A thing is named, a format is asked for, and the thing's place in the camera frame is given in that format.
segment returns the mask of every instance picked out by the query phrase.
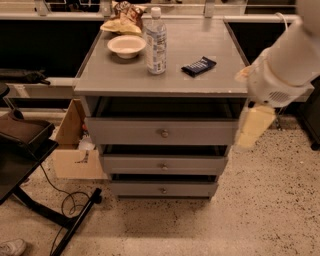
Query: terrazzo floor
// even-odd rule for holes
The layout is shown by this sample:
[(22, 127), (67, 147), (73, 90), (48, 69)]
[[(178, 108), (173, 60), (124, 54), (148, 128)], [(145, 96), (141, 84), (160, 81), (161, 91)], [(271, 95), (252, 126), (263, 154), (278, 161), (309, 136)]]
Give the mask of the terrazzo floor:
[[(253, 150), (231, 150), (211, 201), (118, 201), (107, 181), (57, 179), (49, 157), (44, 168), (59, 189), (102, 189), (101, 204), (62, 255), (320, 255), (320, 152), (295, 118), (283, 118), (282, 127), (271, 127)], [(66, 196), (41, 169), (24, 190), (57, 211)], [(57, 225), (14, 197), (1, 205), (0, 219), (1, 241), (20, 237), (28, 243), (24, 256), (49, 255)]]

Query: drawer knob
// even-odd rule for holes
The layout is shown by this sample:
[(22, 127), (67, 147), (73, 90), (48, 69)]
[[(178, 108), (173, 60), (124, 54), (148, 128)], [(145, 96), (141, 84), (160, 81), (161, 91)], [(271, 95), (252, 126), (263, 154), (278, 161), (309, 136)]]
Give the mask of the drawer knob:
[(169, 137), (169, 131), (164, 129), (161, 131), (162, 138), (168, 138)]
[(165, 188), (160, 188), (160, 191), (161, 191), (161, 193), (164, 194), (164, 195), (167, 194), (167, 190), (166, 190)]
[(161, 164), (161, 170), (162, 170), (162, 171), (168, 171), (168, 170), (169, 170), (168, 165), (166, 165), (166, 164)]

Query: clear bottle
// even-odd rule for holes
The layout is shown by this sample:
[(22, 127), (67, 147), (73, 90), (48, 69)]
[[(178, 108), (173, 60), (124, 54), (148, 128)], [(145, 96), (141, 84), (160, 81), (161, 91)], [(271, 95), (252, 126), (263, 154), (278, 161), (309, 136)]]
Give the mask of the clear bottle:
[(161, 74), (167, 66), (167, 28), (160, 7), (151, 8), (151, 22), (146, 26), (146, 62), (151, 74)]

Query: white shoe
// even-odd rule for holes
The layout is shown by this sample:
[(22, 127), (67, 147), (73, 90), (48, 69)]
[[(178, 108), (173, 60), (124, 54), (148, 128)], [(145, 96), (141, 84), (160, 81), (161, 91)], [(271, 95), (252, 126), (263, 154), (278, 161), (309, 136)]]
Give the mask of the white shoe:
[(22, 239), (7, 241), (0, 244), (0, 256), (19, 256), (26, 249), (27, 244)]

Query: bottle cap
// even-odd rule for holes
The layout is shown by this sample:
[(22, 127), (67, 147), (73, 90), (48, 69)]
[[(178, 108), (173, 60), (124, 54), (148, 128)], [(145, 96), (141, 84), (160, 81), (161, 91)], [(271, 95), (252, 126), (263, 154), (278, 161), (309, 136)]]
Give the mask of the bottle cap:
[(152, 7), (151, 8), (151, 17), (160, 18), (161, 17), (161, 8), (160, 7)]

